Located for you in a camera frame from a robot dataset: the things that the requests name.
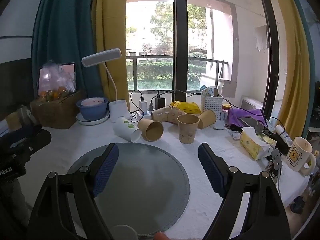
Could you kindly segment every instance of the white plate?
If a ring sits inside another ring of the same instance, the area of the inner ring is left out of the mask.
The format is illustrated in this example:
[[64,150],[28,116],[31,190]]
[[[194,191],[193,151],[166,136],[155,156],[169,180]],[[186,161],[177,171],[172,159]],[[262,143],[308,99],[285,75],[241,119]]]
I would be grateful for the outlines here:
[[88,121],[86,119],[83,118],[82,114],[79,113],[77,114],[77,121],[79,124],[82,124],[82,125],[96,125],[96,124],[99,124],[99,123],[103,123],[105,120],[107,120],[110,116],[110,112],[108,111],[106,116],[103,117],[102,119],[99,119],[99,120],[96,120],[96,121]]

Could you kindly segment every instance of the yellow curtain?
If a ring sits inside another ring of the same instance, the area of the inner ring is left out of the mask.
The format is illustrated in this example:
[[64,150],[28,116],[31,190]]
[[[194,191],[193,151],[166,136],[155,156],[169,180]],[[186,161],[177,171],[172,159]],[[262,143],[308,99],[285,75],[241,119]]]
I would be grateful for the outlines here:
[[[127,67],[125,53],[125,7],[127,0],[93,0],[92,25],[97,42],[97,52],[121,49],[122,57],[107,62],[108,70],[116,84],[118,99],[125,99],[129,107]],[[116,92],[103,66],[99,65],[100,78],[105,96],[116,100]]]
[[279,119],[292,139],[302,135],[309,103],[310,64],[306,35],[294,0],[278,0],[284,19],[288,67]]

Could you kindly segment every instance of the teal curtain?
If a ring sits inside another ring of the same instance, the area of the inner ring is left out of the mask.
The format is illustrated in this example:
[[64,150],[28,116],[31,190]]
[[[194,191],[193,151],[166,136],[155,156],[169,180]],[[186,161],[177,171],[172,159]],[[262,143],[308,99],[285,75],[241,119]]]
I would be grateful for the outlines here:
[[97,66],[83,67],[81,59],[96,53],[91,22],[92,0],[41,0],[32,39],[32,78],[35,95],[41,66],[75,62],[77,89],[88,97],[103,96]]
[[305,14],[303,12],[303,8],[301,6],[300,0],[294,0],[294,2],[297,5],[297,9],[299,11],[302,25],[304,28],[304,31],[306,33],[306,38],[307,38],[307,44],[308,44],[308,51],[309,51],[309,62],[310,62],[310,96],[309,96],[309,104],[308,104],[308,112],[307,112],[307,117],[306,117],[306,122],[303,128],[302,132],[302,137],[306,138],[308,135],[308,129],[309,129],[309,124],[310,124],[310,119],[311,119],[311,114],[312,114],[312,109],[313,109],[313,101],[315,98],[315,87],[316,87],[316,63],[315,63],[315,56],[314,56],[314,51],[313,51],[313,44],[312,44],[312,38],[309,30],[309,26],[305,17]]

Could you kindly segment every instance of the table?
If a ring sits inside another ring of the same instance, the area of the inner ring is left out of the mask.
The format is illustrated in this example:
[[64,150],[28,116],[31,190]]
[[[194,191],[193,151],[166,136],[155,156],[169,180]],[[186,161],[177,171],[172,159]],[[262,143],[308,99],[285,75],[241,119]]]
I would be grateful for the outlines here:
[[[211,127],[198,130],[194,143],[185,145],[179,141],[177,125],[165,122],[163,126],[164,134],[160,140],[147,142],[141,137],[138,143],[150,144],[169,152],[181,162],[188,174],[188,205],[180,219],[166,231],[166,234],[175,239],[202,239],[219,209],[222,198],[212,190],[201,166],[198,159],[199,145],[208,143],[217,156],[223,157],[229,166],[236,166],[244,173],[258,175],[264,170],[267,160],[254,161],[240,142],[234,141],[226,130],[214,130]],[[51,143],[31,156],[31,160],[25,165],[27,174],[19,178],[22,192],[31,206],[34,205],[50,171],[56,171],[60,175],[66,174],[70,166],[88,151],[111,142],[126,142],[114,135],[110,120],[95,126],[75,123],[68,130],[45,129],[52,135]],[[279,186],[285,207],[302,194],[308,180],[309,177],[303,177],[284,164]],[[249,193],[245,193],[230,237],[240,233],[248,201]]]

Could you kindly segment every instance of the air conditioner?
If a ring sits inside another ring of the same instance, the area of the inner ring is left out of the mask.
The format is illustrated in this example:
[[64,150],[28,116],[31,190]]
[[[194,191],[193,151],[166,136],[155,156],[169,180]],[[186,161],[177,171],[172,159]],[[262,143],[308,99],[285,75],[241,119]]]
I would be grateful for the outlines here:
[[263,104],[258,100],[249,98],[249,97],[241,97],[240,107],[246,110],[250,109],[262,109]]

